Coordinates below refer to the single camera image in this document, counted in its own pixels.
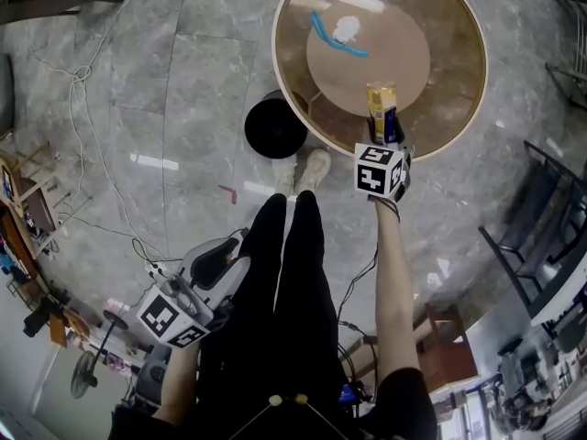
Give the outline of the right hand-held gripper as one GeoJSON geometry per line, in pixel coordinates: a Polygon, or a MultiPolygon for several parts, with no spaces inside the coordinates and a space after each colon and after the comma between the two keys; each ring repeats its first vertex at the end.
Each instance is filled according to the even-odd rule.
{"type": "MultiPolygon", "coordinates": [[[[375,120],[367,119],[370,140],[379,143],[375,120]]],[[[394,124],[395,143],[405,141],[405,132],[398,116],[394,124]]],[[[410,185],[413,151],[389,149],[356,143],[354,148],[354,189],[371,197],[399,201],[410,185]]]]}

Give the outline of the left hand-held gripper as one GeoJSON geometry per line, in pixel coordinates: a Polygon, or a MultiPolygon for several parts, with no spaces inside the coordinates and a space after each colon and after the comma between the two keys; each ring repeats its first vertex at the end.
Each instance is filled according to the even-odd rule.
{"type": "Polygon", "coordinates": [[[226,324],[228,300],[250,267],[249,257],[231,261],[238,245],[233,236],[207,241],[187,252],[179,272],[155,280],[137,317],[158,342],[187,348],[226,324]]]}

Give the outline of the white paper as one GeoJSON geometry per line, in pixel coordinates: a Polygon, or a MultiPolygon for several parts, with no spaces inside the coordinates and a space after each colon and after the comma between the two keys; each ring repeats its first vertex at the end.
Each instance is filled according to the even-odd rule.
{"type": "Polygon", "coordinates": [[[356,40],[360,32],[360,20],[356,16],[343,16],[336,24],[332,32],[332,39],[336,42],[348,45],[356,40]]]}

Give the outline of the black waste bin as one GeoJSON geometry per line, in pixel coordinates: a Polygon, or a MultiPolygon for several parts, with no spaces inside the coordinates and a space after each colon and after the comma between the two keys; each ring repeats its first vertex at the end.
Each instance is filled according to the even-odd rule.
{"type": "Polygon", "coordinates": [[[250,147],[271,160],[296,154],[307,138],[306,126],[281,90],[268,93],[249,110],[244,133],[250,147]]]}

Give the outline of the blue strip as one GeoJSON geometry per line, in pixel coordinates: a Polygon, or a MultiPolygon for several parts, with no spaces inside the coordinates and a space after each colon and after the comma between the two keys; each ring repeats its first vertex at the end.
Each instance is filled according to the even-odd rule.
{"type": "Polygon", "coordinates": [[[362,59],[366,59],[369,56],[369,52],[367,50],[355,49],[355,48],[349,47],[349,46],[342,44],[342,43],[338,42],[337,40],[331,38],[327,34],[326,28],[325,28],[325,26],[322,22],[322,19],[318,13],[312,12],[310,18],[311,18],[312,26],[313,26],[316,34],[318,35],[318,37],[320,39],[322,39],[324,42],[326,42],[326,44],[330,48],[332,48],[334,50],[346,52],[350,55],[353,55],[355,57],[362,58],[362,59]]]}

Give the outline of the round glass-top table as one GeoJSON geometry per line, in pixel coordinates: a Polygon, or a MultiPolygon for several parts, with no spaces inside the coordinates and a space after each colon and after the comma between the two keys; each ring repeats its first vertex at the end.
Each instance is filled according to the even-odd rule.
{"type": "Polygon", "coordinates": [[[466,0],[280,0],[271,55],[280,89],[309,131],[351,155],[367,141],[367,84],[396,85],[397,115],[415,158],[430,158],[455,143],[477,115],[487,86],[487,50],[466,0]],[[360,20],[347,46],[366,59],[330,48],[327,34],[343,16],[360,20]]]}

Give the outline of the black wrist band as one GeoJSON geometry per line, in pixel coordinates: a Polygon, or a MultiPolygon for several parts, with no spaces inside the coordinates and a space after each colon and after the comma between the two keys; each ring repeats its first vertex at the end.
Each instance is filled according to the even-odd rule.
{"type": "Polygon", "coordinates": [[[397,208],[397,204],[394,201],[390,201],[388,199],[383,199],[383,198],[379,198],[379,197],[375,197],[373,199],[373,201],[376,204],[380,204],[381,206],[386,207],[388,210],[390,210],[397,218],[398,222],[401,222],[401,218],[400,218],[400,214],[397,208]]]}

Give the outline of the white shoe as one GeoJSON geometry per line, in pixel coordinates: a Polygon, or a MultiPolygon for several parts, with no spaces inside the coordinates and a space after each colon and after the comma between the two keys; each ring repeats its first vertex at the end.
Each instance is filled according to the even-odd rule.
{"type": "Polygon", "coordinates": [[[274,191],[289,198],[294,191],[297,156],[292,155],[284,159],[273,159],[271,166],[274,178],[274,191]]]}
{"type": "Polygon", "coordinates": [[[331,156],[324,149],[313,150],[306,159],[305,169],[301,179],[295,186],[297,194],[303,192],[314,193],[320,183],[326,178],[331,167],[331,156]]]}

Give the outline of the person's black trousers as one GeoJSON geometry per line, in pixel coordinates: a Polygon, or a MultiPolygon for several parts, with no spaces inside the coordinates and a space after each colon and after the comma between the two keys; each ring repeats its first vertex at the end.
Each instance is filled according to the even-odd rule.
{"type": "Polygon", "coordinates": [[[345,374],[316,196],[298,194],[290,225],[286,206],[284,195],[270,197],[242,243],[250,268],[233,312],[201,345],[200,405],[305,394],[327,410],[338,406],[345,374]]]}

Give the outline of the grey white machine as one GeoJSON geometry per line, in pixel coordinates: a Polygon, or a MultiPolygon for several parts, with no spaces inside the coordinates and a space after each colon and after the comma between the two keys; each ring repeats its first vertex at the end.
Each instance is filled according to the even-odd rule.
{"type": "Polygon", "coordinates": [[[161,407],[162,383],[171,352],[165,345],[156,345],[145,359],[134,389],[135,409],[153,414],[161,407]]]}

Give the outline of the black standing fan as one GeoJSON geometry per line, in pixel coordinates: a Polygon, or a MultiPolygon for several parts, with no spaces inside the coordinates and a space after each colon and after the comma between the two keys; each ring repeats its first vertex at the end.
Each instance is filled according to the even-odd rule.
{"type": "Polygon", "coordinates": [[[98,381],[94,375],[95,367],[99,361],[99,357],[105,350],[106,343],[113,330],[115,328],[122,331],[128,330],[128,324],[117,314],[109,310],[103,310],[103,316],[110,323],[110,326],[105,333],[100,347],[95,354],[92,351],[84,351],[75,365],[70,384],[70,393],[74,399],[82,398],[89,388],[95,388],[97,386],[98,381]]]}

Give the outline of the round wooden side table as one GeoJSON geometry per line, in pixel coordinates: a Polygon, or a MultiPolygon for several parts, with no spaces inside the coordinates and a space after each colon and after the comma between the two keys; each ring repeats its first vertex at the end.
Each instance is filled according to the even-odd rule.
{"type": "Polygon", "coordinates": [[[0,237],[7,255],[24,275],[24,282],[38,277],[32,241],[23,220],[20,198],[20,173],[13,168],[11,158],[0,149],[0,237]]]}

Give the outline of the black shelf with white top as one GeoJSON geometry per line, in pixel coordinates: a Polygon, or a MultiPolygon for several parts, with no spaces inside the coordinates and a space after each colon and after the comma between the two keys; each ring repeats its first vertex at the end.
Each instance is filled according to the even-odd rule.
{"type": "Polygon", "coordinates": [[[587,294],[587,181],[525,141],[533,168],[526,194],[499,240],[479,232],[520,298],[532,325],[556,338],[587,294]]]}

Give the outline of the person's black top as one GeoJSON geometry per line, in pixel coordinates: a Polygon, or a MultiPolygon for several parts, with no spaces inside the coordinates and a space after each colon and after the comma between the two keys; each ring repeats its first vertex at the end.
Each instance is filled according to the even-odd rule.
{"type": "Polygon", "coordinates": [[[423,375],[402,368],[388,375],[374,407],[356,419],[332,408],[285,400],[245,405],[196,404],[174,425],[119,406],[108,440],[436,440],[437,417],[423,375]]]}

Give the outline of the grey round pouf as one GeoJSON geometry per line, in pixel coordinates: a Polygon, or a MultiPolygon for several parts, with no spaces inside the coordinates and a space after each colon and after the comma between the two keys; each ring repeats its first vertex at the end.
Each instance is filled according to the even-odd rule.
{"type": "Polygon", "coordinates": [[[14,76],[9,56],[0,53],[0,140],[13,130],[15,116],[14,76]]]}

